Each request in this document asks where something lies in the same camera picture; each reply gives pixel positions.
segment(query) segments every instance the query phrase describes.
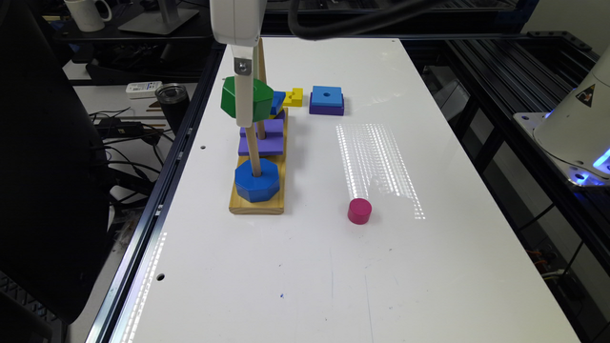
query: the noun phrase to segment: blue square block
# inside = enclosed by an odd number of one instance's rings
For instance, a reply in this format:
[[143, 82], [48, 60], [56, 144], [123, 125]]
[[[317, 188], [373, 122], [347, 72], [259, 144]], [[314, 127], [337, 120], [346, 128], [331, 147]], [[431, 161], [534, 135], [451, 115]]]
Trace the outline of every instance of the blue square block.
[[286, 98], [285, 91], [274, 91], [274, 102], [271, 105], [271, 114], [278, 114], [279, 110], [282, 108], [282, 104], [284, 103], [284, 99]]
[[341, 87], [314, 86], [311, 103], [313, 106], [341, 107], [343, 105]]

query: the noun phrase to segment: table surface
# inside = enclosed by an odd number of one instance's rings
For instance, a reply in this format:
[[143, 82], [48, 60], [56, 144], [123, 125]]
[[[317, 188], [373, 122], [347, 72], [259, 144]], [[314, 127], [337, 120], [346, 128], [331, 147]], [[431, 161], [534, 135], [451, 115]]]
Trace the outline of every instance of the table surface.
[[[578, 342], [398, 40], [265, 51], [272, 88], [340, 86], [345, 116], [290, 108], [285, 213], [230, 214], [227, 50], [112, 341]], [[355, 188], [367, 166], [398, 173]], [[395, 180], [408, 196], [381, 187]], [[373, 204], [366, 225], [347, 219], [350, 190]]]

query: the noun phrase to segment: yellow block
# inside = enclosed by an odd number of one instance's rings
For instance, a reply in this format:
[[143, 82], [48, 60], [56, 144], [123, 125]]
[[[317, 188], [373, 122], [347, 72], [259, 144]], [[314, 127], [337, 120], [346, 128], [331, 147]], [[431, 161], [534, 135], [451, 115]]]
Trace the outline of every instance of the yellow block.
[[286, 91], [286, 98], [282, 104], [286, 107], [301, 107], [303, 106], [303, 89], [293, 89]]
[[[268, 201], [251, 203], [237, 194], [235, 182], [233, 182], [233, 190], [231, 191], [231, 201], [229, 202], [229, 211], [233, 214], [282, 214], [284, 213], [284, 185], [286, 184], [286, 150], [288, 141], [288, 109], [284, 109], [286, 117], [284, 118], [284, 154], [280, 156], [265, 157], [269, 161], [277, 165], [279, 172], [279, 191]], [[248, 156], [239, 156], [237, 166], [249, 160]]]

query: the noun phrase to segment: metal bracket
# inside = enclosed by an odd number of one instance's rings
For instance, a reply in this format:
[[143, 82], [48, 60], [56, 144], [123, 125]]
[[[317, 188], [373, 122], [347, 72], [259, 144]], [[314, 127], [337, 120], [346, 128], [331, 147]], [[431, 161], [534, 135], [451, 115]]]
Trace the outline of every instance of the metal bracket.
[[237, 75], [248, 76], [252, 73], [252, 60], [246, 58], [234, 58], [234, 70]]

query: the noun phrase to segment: black cable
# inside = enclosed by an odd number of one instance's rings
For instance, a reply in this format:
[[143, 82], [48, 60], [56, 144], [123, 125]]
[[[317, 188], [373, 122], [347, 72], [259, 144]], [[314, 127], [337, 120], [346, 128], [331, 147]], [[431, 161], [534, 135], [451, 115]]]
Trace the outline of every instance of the black cable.
[[156, 156], [156, 159], [159, 160], [159, 163], [161, 164], [161, 168], [163, 168], [163, 159], [161, 158], [161, 156], [159, 156], [159, 152], [156, 150], [157, 146], [152, 146], [152, 151], [154, 151], [154, 155]]
[[140, 124], [142, 124], [142, 126], [145, 126], [145, 127], [149, 128], [149, 129], [153, 129], [153, 130], [155, 130], [155, 131], [157, 131], [157, 132], [161, 133], [161, 134], [162, 134], [162, 135], [163, 135], [165, 138], [167, 138], [167, 139], [168, 139], [170, 142], [172, 142], [172, 143], [173, 143], [173, 139], [172, 139], [171, 137], [169, 137], [167, 134], [165, 134], [165, 133], [163, 133], [163, 132], [159, 131], [157, 128], [155, 128], [155, 127], [153, 127], [153, 126], [151, 126], [151, 125], [148, 125], [148, 124], [144, 124], [144, 123], [140, 123]]
[[112, 150], [114, 150], [114, 151], [116, 151], [116, 152], [120, 153], [120, 154], [121, 154], [121, 156], [123, 156], [123, 158], [125, 158], [125, 160], [126, 160], [127, 162], [129, 162], [130, 164], [132, 164], [133, 171], [134, 171], [134, 172], [135, 172], [135, 173], [136, 173], [138, 176], [140, 176], [141, 178], [143, 178], [143, 179], [145, 179], [145, 180], [147, 180], [147, 181], [151, 181], [151, 179], [149, 178], [149, 176], [148, 176], [147, 174], [145, 174], [145, 173], [144, 173], [144, 172], [143, 172], [141, 169], [137, 168], [137, 167], [135, 166], [135, 164], [134, 164], [134, 163], [133, 163], [133, 162], [132, 162], [132, 161], [131, 161], [131, 160], [130, 160], [130, 159], [129, 159], [129, 158], [128, 158], [128, 157], [127, 157], [127, 156], [126, 156], [124, 153], [123, 153], [123, 152], [121, 152], [119, 149], [117, 149], [117, 148], [115, 148], [115, 147], [108, 147], [108, 146], [104, 146], [104, 149], [112, 149]]
[[549, 211], [551, 211], [553, 208], [555, 207], [555, 204], [551, 204], [549, 205], [549, 207], [547, 207], [546, 209], [544, 209], [544, 211], [542, 211], [539, 215], [535, 216], [534, 218], [532, 218], [532, 220], [528, 221], [527, 223], [525, 223], [523, 226], [521, 226], [520, 228], [516, 229], [515, 232], [521, 232], [524, 229], [528, 228], [530, 225], [536, 223], [537, 221], [539, 221], [545, 214], [547, 214]]
[[603, 329], [601, 329], [598, 334], [595, 335], [595, 337], [593, 337], [593, 339], [591, 339], [591, 343], [595, 343], [595, 341], [600, 338], [601, 334], [606, 331], [606, 329], [608, 329], [608, 327], [610, 326], [610, 322], [607, 322], [606, 325], [603, 327]]
[[302, 27], [298, 23], [300, 0], [292, 0], [288, 12], [288, 27], [297, 37], [309, 40], [337, 38], [356, 35], [370, 30], [381, 29], [424, 13], [436, 5], [449, 0], [411, 0], [392, 5], [386, 10], [358, 16], [353, 19], [324, 25], [321, 27]]
[[132, 162], [132, 161], [130, 161], [130, 159], [129, 159], [129, 158], [127, 158], [127, 156], [126, 156], [126, 155], [125, 155], [123, 152], [121, 152], [119, 149], [117, 149], [117, 148], [115, 148], [115, 147], [104, 147], [104, 149], [112, 149], [112, 150], [114, 150], [114, 151], [118, 152], [118, 153], [119, 153], [121, 156], [123, 156], [123, 158], [125, 158], [125, 160], [126, 160], [127, 162]]
[[153, 136], [153, 135], [156, 135], [156, 134], [159, 134], [159, 133], [165, 133], [165, 132], [170, 132], [170, 131], [171, 131], [171, 129], [164, 130], [163, 132], [157, 131], [157, 132], [153, 132], [153, 133], [142, 134], [142, 135], [139, 135], [137, 137], [119, 139], [119, 140], [115, 140], [115, 141], [112, 141], [112, 142], [104, 142], [104, 144], [105, 145], [109, 145], [109, 144], [115, 144], [115, 143], [121, 143], [121, 142], [129, 142], [129, 141], [133, 141], [133, 140], [136, 140], [136, 139], [140, 139], [140, 138], [144, 138], [144, 137], [150, 137], [150, 136]]
[[132, 166], [137, 166], [137, 167], [142, 167], [144, 169], [147, 169], [149, 171], [153, 171], [156, 173], [161, 173], [161, 171], [156, 170], [153, 167], [149, 167], [147, 165], [141, 164], [141, 163], [137, 163], [137, 162], [126, 162], [126, 161], [106, 161], [106, 164], [126, 164], [126, 165], [132, 165]]
[[566, 274], [568, 274], [568, 271], [570, 270], [570, 268], [572, 268], [572, 264], [574, 263], [574, 260], [576, 260], [576, 256], [579, 255], [580, 249], [582, 248], [583, 245], [584, 245], [584, 241], [581, 240], [579, 246], [576, 248], [576, 251], [572, 255], [572, 258], [570, 258], [570, 262], [568, 262], [568, 265], [565, 266], [563, 273], [559, 276], [559, 279], [562, 279]]

